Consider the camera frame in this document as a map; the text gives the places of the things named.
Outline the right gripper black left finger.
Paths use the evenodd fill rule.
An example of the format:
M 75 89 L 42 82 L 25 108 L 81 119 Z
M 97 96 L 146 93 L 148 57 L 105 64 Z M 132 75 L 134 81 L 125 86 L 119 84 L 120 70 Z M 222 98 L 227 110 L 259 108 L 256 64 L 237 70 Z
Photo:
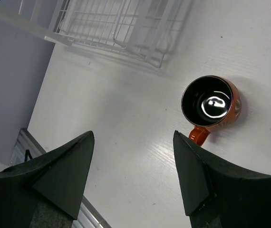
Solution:
M 74 196 L 64 197 L 52 182 L 58 168 L 75 165 L 72 174 L 88 176 L 94 151 L 92 131 L 18 165 L 0 171 L 0 228 L 69 228 L 79 214 L 86 180 L 72 187 Z

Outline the orange mug black interior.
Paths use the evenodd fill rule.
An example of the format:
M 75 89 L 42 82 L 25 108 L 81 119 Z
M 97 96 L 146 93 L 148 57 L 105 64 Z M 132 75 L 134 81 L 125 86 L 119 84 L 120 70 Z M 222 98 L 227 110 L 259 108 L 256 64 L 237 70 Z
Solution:
M 189 139 L 201 146 L 211 132 L 236 122 L 242 111 L 242 100 L 231 81 L 219 76 L 202 76 L 185 89 L 181 109 L 194 126 Z

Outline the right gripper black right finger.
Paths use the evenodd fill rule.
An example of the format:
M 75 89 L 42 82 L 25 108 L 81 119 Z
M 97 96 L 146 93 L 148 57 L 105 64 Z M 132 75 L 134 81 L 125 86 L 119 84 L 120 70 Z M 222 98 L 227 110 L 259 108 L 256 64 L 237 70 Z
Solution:
M 222 159 L 177 131 L 173 147 L 193 228 L 271 228 L 271 175 Z

